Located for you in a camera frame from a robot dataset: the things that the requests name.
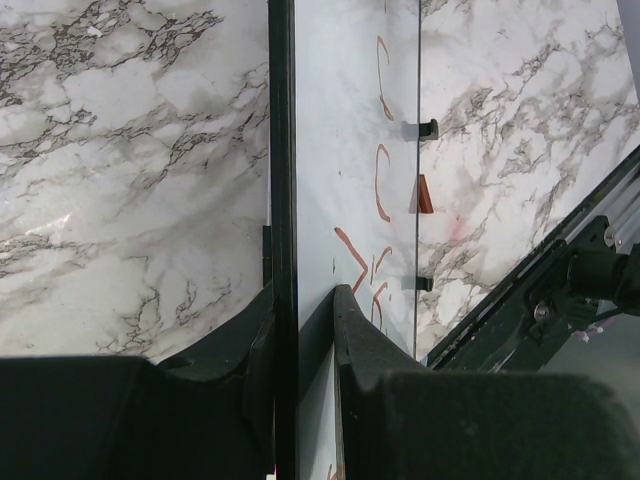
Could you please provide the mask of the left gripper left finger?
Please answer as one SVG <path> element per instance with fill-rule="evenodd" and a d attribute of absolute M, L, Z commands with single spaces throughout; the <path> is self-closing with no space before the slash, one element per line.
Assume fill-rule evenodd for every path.
<path fill-rule="evenodd" d="M 275 467 L 273 293 L 160 363 L 5 358 L 5 479 L 263 479 Z"/>

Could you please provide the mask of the brown marker cap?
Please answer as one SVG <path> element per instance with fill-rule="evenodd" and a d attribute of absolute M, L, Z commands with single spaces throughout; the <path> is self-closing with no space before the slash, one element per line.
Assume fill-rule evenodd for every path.
<path fill-rule="evenodd" d="M 426 176 L 419 174 L 411 191 L 411 198 L 409 202 L 409 212 L 412 214 L 426 214 L 430 215 L 434 213 L 434 207 L 429 193 Z"/>

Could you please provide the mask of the black framed whiteboard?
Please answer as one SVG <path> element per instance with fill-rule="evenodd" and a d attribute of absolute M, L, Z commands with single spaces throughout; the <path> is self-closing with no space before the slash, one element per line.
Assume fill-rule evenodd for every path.
<path fill-rule="evenodd" d="M 339 299 L 417 354 L 421 5 L 272 1 L 268 43 L 276 475 L 338 479 Z"/>

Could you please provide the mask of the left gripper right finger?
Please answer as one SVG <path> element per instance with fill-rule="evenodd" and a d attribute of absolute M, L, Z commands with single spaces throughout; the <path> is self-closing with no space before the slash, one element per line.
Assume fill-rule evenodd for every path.
<path fill-rule="evenodd" d="M 581 376 L 434 372 L 333 294 L 346 479 L 635 479 L 639 435 Z"/>

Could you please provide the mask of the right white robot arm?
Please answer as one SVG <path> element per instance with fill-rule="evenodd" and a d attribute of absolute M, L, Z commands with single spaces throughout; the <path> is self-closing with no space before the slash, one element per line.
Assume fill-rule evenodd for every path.
<path fill-rule="evenodd" d="M 533 307 L 528 336 L 539 344 L 620 313 L 638 316 L 639 246 L 617 252 L 608 218 L 598 215 L 571 242 L 561 244 L 527 300 Z"/>

